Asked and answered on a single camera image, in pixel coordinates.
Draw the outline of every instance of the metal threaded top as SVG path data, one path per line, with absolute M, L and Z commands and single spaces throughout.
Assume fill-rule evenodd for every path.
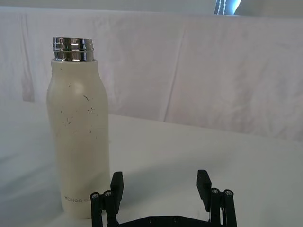
M 94 60 L 94 47 L 91 39 L 54 37 L 53 51 L 56 61 Z

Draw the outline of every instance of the white fabric backdrop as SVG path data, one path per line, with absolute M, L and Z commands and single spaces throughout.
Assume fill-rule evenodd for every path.
M 44 102 L 52 37 L 92 38 L 113 114 L 303 140 L 303 20 L 0 7 L 0 97 Z

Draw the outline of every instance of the white water bottle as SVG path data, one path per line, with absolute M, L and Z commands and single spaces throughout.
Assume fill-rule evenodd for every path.
M 91 39 L 55 37 L 53 50 L 47 110 L 62 205 L 74 218 L 90 218 L 90 194 L 109 189 L 107 94 Z

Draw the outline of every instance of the tabletop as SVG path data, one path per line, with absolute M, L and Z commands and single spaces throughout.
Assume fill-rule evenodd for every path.
M 238 226 L 300 226 L 303 147 L 256 137 L 110 115 L 111 174 L 123 171 L 117 215 L 208 220 L 196 189 L 198 169 L 231 189 Z M 0 100 L 0 226 L 90 227 L 62 210 L 46 106 Z

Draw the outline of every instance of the screw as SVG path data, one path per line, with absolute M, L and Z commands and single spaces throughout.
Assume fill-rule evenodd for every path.
M 225 194 L 232 195 L 232 192 L 228 190 L 228 191 L 225 191 Z
M 213 194 L 218 194 L 219 193 L 219 191 L 218 191 L 218 189 L 212 189 L 212 192 L 213 192 Z
M 150 219 L 148 220 L 148 222 L 149 222 L 150 224 L 154 223 L 154 222 L 155 222 L 155 218 L 150 218 Z
M 106 192 L 106 193 L 105 193 L 105 196 L 111 196 L 111 195 L 112 195 L 111 192 Z
M 92 198 L 92 199 L 95 199 L 95 198 L 97 198 L 98 196 L 99 196 L 99 195 L 98 195 L 97 193 L 95 193 L 95 194 L 92 194 L 92 195 L 91 195 L 91 198 Z
M 174 217 L 174 223 L 177 223 L 179 221 L 178 217 Z

